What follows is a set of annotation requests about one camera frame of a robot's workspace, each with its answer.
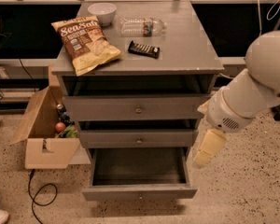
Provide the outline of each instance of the open drawer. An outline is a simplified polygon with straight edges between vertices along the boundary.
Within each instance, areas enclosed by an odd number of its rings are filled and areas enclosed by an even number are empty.
[[[192,198],[182,147],[98,148],[87,201]]]

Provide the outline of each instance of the black cable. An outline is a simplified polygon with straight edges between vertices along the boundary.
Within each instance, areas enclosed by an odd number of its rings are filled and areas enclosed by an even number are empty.
[[[21,67],[22,69],[27,73],[27,75],[30,77],[30,79],[34,79],[31,74],[28,72],[28,70],[26,69],[26,67],[23,65],[22,61],[21,61],[21,58],[19,58],[20,60],[20,63],[21,63]]]
[[[34,214],[36,220],[37,220],[40,224],[43,224],[43,222],[39,219],[39,217],[38,217],[38,216],[36,215],[36,213],[35,213],[34,204],[35,204],[35,205],[38,205],[38,206],[48,206],[48,205],[52,204],[52,203],[55,201],[55,199],[57,198],[58,190],[57,190],[57,187],[56,187],[55,184],[48,183],[48,184],[45,184],[44,186],[42,186],[42,187],[36,192],[35,196],[33,196],[33,195],[31,194],[31,191],[30,191],[30,186],[31,186],[31,180],[32,180],[32,178],[34,177],[34,175],[35,175],[35,169],[33,169],[33,170],[31,171],[30,175],[29,175],[28,193],[29,193],[29,196],[30,196],[30,198],[31,198],[31,200],[32,200],[32,204],[31,204],[32,212],[33,212],[33,214]],[[48,203],[39,203],[39,202],[37,202],[35,199],[36,199],[37,195],[39,194],[39,192],[40,192],[42,189],[44,189],[45,187],[48,187],[48,186],[52,186],[52,187],[55,188],[55,195],[54,195],[53,199],[52,199],[50,202],[48,202]]]

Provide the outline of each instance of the power cord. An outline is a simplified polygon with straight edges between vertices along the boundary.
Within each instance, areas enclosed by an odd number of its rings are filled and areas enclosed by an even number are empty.
[[[260,13],[260,1],[258,1],[258,13],[259,13],[259,36],[262,34],[262,23],[261,23],[261,13]]]
[[[226,75],[224,75],[223,73],[219,73],[218,76],[219,76],[219,77],[224,77],[224,78],[227,78],[227,79],[234,79],[234,77],[226,76]]]
[[[276,12],[271,16],[269,17],[270,13],[272,12],[273,8],[279,3],[279,8],[276,10]],[[270,21],[272,20],[277,14],[278,12],[280,11],[280,0],[277,0],[271,7],[271,9],[268,11],[267,13],[267,21]]]
[[[20,64],[21,64],[21,67],[22,69],[26,72],[26,74],[29,76],[29,78],[31,80],[34,80],[34,78],[31,76],[31,74],[28,72],[28,70],[25,68],[25,66],[23,65],[22,61],[21,61],[21,58],[19,58],[19,61],[20,61]]]
[[[35,196],[33,196],[33,195],[31,194],[30,188],[31,188],[31,180],[32,180],[32,178],[34,177],[34,175],[35,175],[35,169],[33,169],[33,170],[31,171],[31,173],[29,174],[28,193],[29,193],[29,196],[30,196],[30,198],[31,198],[31,200],[32,200],[32,204],[31,204],[32,212],[33,212],[33,214],[34,214],[36,220],[37,220],[40,224],[43,224],[43,222],[39,219],[39,217],[38,217],[38,216],[36,215],[36,213],[35,213],[35,205],[38,205],[38,206],[48,206],[48,205],[52,204],[52,203],[55,201],[55,199],[57,198],[58,190],[57,190],[57,187],[56,187],[55,184],[48,183],[48,184],[45,184],[44,186],[42,186],[42,187],[36,192]],[[50,202],[48,202],[48,203],[39,203],[39,202],[37,202],[37,201],[35,200],[36,197],[37,197],[37,195],[40,193],[41,190],[43,190],[45,187],[49,187],[49,186],[51,186],[51,187],[53,187],[53,188],[55,189],[55,195],[54,195],[53,199],[52,199]]]

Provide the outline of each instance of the box flap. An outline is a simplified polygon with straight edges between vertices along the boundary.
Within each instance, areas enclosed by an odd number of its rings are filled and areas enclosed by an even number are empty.
[[[53,66],[53,64],[49,64],[49,88],[54,96],[56,103],[62,104],[63,103],[63,92],[60,87],[60,83],[58,81],[57,76],[52,74],[52,71],[51,71],[52,66]]]
[[[10,144],[19,143],[30,136],[46,138],[54,135],[57,120],[56,102],[49,87],[36,92],[31,96]]]

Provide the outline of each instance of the white bowl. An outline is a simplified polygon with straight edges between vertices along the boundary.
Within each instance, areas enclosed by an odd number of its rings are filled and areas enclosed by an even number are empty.
[[[95,15],[102,26],[107,26],[112,22],[116,9],[116,6],[110,3],[97,3],[88,7],[89,13]]]

